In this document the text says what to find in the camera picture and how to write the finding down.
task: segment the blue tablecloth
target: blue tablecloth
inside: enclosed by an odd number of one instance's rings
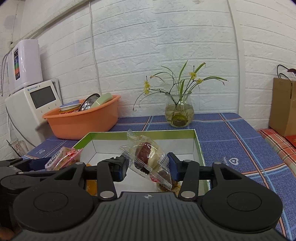
[[[110,131],[173,130],[164,116],[121,118]],[[296,238],[296,179],[280,157],[238,114],[195,114],[184,129],[195,129],[207,166],[220,161],[276,192],[284,210],[276,229]],[[26,155],[29,158],[52,156],[60,147],[77,141],[49,138]]]

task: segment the plaid blanket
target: plaid blanket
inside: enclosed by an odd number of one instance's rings
[[[296,148],[273,129],[259,130],[258,133],[296,176]]]
[[[110,131],[172,130],[164,116],[127,117]],[[271,189],[284,206],[276,229],[289,240],[296,238],[296,178],[288,166],[243,118],[235,113],[195,114],[185,129],[195,129],[207,166],[220,161]],[[51,138],[28,153],[29,157],[53,155],[75,141]]]

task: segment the snack package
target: snack package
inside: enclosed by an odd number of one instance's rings
[[[86,180],[85,191],[87,191],[92,196],[98,196],[97,180]]]
[[[62,147],[53,157],[45,164],[47,171],[57,171],[62,167],[67,167],[75,162],[80,161],[82,149]]]
[[[129,145],[122,146],[120,149],[130,161],[129,168],[171,190],[169,159],[164,151],[152,139],[136,136],[131,130],[127,132],[127,138]]]

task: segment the orange plastic basin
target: orange plastic basin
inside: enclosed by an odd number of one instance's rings
[[[118,120],[120,95],[95,108],[74,113],[59,114],[59,108],[42,116],[47,119],[52,132],[58,138],[80,140],[89,132],[110,130]]]

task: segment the green cardboard box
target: green cardboard box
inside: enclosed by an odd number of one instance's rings
[[[181,161],[189,159],[205,166],[195,130],[135,131],[134,133],[150,137],[165,153],[173,152]],[[83,148],[81,161],[94,166],[102,160],[120,156],[122,152],[119,148],[123,145],[128,145],[126,132],[90,132],[74,148]],[[117,196],[120,196],[122,191],[159,191],[155,182],[141,177],[131,169],[128,169],[122,182],[115,182],[114,185]],[[209,181],[200,180],[199,195],[204,195],[209,189]]]

